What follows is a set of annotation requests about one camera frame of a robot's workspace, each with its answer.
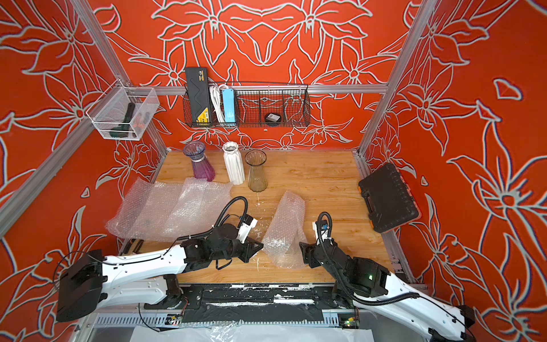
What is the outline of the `bubble bundle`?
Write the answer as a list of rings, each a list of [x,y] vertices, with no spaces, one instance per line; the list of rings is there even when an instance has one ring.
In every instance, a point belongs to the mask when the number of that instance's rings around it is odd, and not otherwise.
[[[305,201],[297,194],[286,191],[262,239],[263,251],[275,266],[304,268],[299,244],[307,242],[303,230],[305,214]]]

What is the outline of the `bubble roll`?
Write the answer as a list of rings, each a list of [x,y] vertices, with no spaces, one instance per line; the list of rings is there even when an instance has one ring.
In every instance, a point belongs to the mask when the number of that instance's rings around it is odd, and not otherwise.
[[[181,197],[186,187],[183,183],[156,182],[145,206],[135,223],[141,239],[172,242],[175,238],[190,235],[192,227],[181,212]]]
[[[175,206],[165,222],[169,239],[196,235],[212,228],[225,205],[232,199],[232,183],[186,178]]]

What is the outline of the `clear glass vase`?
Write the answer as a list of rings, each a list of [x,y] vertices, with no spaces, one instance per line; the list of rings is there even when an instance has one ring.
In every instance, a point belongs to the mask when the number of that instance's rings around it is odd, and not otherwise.
[[[245,155],[249,166],[247,177],[248,187],[253,192],[263,192],[268,187],[264,165],[267,161],[266,153],[260,150],[251,150]]]

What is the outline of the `purple glass vase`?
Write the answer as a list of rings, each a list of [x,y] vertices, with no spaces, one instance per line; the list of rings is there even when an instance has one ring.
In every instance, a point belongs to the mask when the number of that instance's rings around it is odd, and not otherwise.
[[[196,179],[212,182],[215,179],[215,170],[205,155],[206,146],[203,142],[194,141],[185,145],[183,153],[192,162],[192,171]]]

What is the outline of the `white ribbed ceramic vase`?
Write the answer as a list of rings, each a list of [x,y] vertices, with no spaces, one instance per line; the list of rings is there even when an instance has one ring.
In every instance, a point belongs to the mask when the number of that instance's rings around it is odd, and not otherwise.
[[[223,145],[224,163],[230,182],[233,185],[242,185],[245,181],[242,154],[235,142],[226,142]]]

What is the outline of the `bubble wrap sheet of vase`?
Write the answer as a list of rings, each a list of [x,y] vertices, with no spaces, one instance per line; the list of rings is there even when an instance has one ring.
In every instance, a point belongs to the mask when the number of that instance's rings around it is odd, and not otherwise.
[[[165,222],[174,194],[164,182],[135,181],[106,229],[119,238],[166,242]]]

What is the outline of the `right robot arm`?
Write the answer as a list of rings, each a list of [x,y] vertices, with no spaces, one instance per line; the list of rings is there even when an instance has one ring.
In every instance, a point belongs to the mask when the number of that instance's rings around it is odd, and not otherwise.
[[[322,212],[313,225],[316,241],[299,244],[303,263],[323,267],[335,280],[335,297],[350,306],[391,319],[426,341],[476,341],[470,327],[473,311],[466,305],[443,304],[403,282],[386,267],[347,255],[332,238],[333,221]]]

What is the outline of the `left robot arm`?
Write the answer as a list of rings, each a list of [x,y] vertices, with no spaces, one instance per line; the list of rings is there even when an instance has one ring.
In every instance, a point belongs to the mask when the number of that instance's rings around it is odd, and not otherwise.
[[[177,276],[206,269],[219,261],[243,263],[263,248],[249,237],[256,220],[248,214],[243,196],[231,199],[212,228],[178,237],[167,249],[140,255],[104,256],[99,249],[79,251],[68,269],[55,270],[58,281],[56,320],[75,321],[107,306],[146,304],[152,309],[174,309],[184,294]]]

